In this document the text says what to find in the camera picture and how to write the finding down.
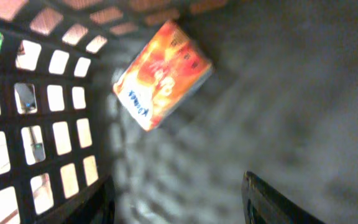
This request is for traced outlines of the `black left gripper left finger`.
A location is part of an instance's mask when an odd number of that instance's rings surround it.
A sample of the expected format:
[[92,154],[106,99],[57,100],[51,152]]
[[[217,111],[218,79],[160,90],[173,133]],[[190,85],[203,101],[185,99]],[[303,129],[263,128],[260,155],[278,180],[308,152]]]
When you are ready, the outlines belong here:
[[112,177],[108,177],[96,191],[91,201],[91,224],[114,224],[115,189]]

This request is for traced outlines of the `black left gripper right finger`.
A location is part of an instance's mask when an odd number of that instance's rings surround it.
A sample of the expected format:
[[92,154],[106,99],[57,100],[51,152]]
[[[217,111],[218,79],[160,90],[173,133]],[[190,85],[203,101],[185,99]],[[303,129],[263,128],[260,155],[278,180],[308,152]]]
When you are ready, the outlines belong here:
[[241,194],[246,224],[323,224],[251,171],[244,173]]

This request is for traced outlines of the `orange small box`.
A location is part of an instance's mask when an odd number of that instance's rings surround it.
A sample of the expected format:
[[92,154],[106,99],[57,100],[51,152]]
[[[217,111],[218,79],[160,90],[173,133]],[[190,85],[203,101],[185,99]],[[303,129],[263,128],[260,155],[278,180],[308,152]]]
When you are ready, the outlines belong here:
[[186,33],[167,21],[112,86],[145,131],[158,125],[213,71]]

